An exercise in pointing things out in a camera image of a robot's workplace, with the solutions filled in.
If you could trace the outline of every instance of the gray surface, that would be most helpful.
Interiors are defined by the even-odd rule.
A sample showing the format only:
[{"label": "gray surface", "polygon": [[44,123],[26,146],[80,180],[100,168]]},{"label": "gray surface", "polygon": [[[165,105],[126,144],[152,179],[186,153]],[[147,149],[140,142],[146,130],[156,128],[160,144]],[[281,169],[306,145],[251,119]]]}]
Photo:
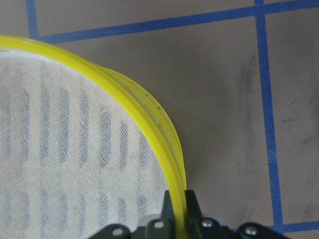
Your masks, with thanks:
[{"label": "gray surface", "polygon": [[267,16],[284,223],[319,220],[319,9]]},{"label": "gray surface", "polygon": [[[40,35],[253,4],[35,2]],[[266,17],[285,224],[319,220],[318,16],[317,8]],[[24,1],[0,0],[0,33],[28,35]],[[205,213],[231,227],[273,224],[253,17],[59,46],[131,77],[159,100],[177,128],[188,187]],[[317,239],[319,231],[288,236]]]},{"label": "gray surface", "polygon": [[0,0],[0,34],[29,37],[24,1]]},{"label": "gray surface", "polygon": [[251,6],[253,0],[35,0],[48,35]]},{"label": "gray surface", "polygon": [[237,227],[273,224],[255,39],[255,19],[246,18],[58,46],[129,76],[159,100],[202,210]]}]

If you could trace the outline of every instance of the white mesh fabric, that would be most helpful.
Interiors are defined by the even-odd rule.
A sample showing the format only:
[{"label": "white mesh fabric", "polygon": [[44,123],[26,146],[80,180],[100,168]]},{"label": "white mesh fabric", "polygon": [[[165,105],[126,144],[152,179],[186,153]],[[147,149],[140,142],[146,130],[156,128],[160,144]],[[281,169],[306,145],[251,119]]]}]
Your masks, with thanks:
[{"label": "white mesh fabric", "polygon": [[58,62],[0,52],[0,238],[135,230],[167,184],[149,143],[110,95]]}]

